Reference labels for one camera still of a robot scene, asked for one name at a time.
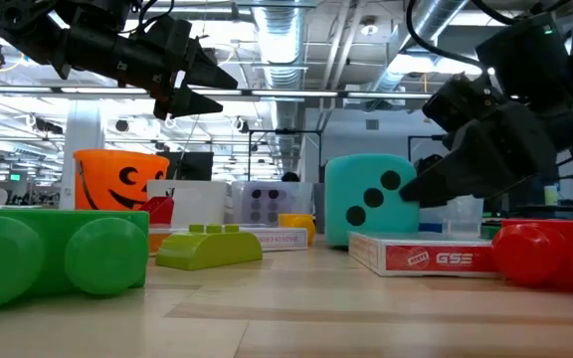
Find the green lego brick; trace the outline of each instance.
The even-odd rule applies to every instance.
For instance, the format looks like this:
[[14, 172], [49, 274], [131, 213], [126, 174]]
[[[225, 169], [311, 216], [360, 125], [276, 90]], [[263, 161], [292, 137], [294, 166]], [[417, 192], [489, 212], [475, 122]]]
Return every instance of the green lego brick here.
[[205, 232], [205, 226], [202, 224], [190, 224], [189, 232], [195, 234], [202, 234]]
[[225, 233], [238, 233], [240, 232], [240, 226], [236, 224], [225, 225]]
[[156, 265], [175, 269], [206, 269], [263, 258], [260, 242], [251, 233], [175, 234], [156, 254]]
[[205, 227], [205, 233], [217, 234], [223, 232], [223, 226], [220, 224], [209, 224]]
[[148, 220], [145, 212], [0, 209], [0, 304], [143, 286]]

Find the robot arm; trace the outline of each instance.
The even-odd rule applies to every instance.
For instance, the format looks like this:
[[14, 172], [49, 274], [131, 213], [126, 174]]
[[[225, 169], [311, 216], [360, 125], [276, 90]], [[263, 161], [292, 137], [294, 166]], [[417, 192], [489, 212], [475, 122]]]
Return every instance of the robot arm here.
[[423, 112], [447, 133], [451, 152], [401, 189], [406, 201], [440, 206], [495, 196], [533, 175], [554, 180], [557, 153], [573, 155], [573, 54], [552, 16], [518, 19], [478, 45], [477, 56], [500, 89], [487, 74], [455, 75], [428, 100]]
[[[115, 79], [119, 87], [147, 90], [156, 99], [157, 118], [222, 111], [188, 88], [238, 86], [189, 38], [191, 23], [164, 15], [148, 31], [139, 27], [121, 37], [128, 12], [139, 10], [141, 0], [0, 0], [0, 36], [38, 64], [52, 65], [63, 80], [71, 69], [85, 70]], [[62, 29], [52, 12], [70, 28]], [[179, 71], [185, 77], [175, 88]]]

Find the red object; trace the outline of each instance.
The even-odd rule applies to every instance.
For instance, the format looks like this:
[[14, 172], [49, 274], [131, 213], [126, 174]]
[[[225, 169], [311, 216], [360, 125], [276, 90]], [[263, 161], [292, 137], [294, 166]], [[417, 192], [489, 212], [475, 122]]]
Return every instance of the red object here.
[[171, 197], [154, 197], [148, 200], [140, 209], [149, 213], [149, 224], [171, 224], [174, 212], [174, 199]]
[[503, 220], [492, 253], [516, 283], [573, 290], [573, 221]]
[[461, 276], [497, 272], [490, 245], [431, 242], [387, 246], [386, 270], [449, 272]]

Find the bucket handle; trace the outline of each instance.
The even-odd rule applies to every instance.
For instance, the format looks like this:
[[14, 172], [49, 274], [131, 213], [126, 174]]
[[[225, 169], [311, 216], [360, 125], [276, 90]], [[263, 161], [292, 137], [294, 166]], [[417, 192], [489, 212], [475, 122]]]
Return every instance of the bucket handle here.
[[84, 187], [84, 194], [86, 195], [86, 199], [88, 199], [88, 204], [93, 210], [98, 210], [98, 206], [95, 204], [95, 201], [92, 199], [92, 195], [90, 194], [90, 190], [88, 190], [88, 184], [86, 183], [86, 175], [84, 174], [84, 162], [82, 160], [77, 161], [77, 171], [79, 172], [79, 176], [81, 176], [81, 183]]

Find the orange pumpkin bucket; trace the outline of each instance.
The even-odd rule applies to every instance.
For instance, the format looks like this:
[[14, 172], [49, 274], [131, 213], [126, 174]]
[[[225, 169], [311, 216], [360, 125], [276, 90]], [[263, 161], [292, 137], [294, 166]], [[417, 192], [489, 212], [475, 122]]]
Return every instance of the orange pumpkin bucket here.
[[164, 179], [169, 160], [123, 150], [75, 152], [75, 208], [138, 210], [147, 201], [147, 181]]

